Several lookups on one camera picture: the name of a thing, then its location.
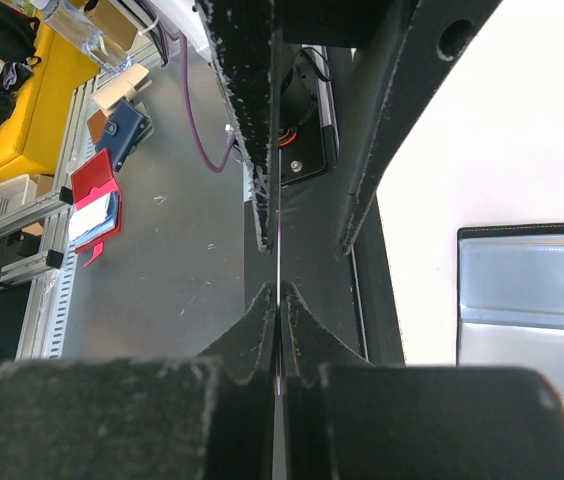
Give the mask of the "dark grey credit card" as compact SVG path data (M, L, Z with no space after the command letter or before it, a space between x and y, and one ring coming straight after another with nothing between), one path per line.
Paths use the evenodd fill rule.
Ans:
M273 458L272 478L287 479L287 460L285 443L284 420L284 364L282 351L281 325L281 233L280 233L280 185L281 185L281 157L279 152L279 123L281 109L282 83L282 42L283 21L282 2L272 1L272 40L271 40L271 190L270 190L270 233L272 237L273 255L273 286L275 306L275 334L274 334L274 430L273 430Z

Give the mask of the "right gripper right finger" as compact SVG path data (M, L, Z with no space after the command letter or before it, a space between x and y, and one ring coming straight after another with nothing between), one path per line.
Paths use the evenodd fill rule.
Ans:
M294 479L564 479L564 405L516 367L381 367L281 287Z

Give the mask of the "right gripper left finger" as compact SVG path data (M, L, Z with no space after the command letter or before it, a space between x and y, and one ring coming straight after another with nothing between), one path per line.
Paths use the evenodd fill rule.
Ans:
M275 290L192 358L0 367L0 479L267 479Z

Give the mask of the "black leather card holder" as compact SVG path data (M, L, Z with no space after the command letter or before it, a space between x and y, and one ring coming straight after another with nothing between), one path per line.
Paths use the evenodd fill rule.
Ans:
M535 370L564 400L564 223L458 230L456 362Z

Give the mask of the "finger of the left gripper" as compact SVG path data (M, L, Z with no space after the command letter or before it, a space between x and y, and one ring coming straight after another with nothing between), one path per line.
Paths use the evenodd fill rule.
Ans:
M247 164L258 250L274 246L276 3L198 1L212 65Z
M338 115L333 230L352 249L389 163L496 1L284 1L283 40L351 61Z

